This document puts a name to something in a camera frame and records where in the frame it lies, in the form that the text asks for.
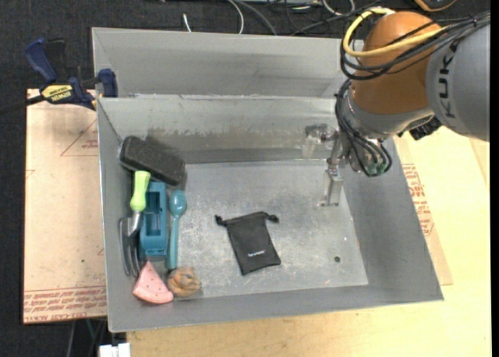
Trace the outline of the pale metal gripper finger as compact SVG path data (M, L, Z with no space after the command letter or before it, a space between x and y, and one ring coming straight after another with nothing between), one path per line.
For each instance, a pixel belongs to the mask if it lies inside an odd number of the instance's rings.
M332 142L337 138L337 131L330 130L328 124L319 123L305 127L303 156L311 157L317 145Z
M340 203L343 178L338 166L327 168L324 172L324 205L337 206Z

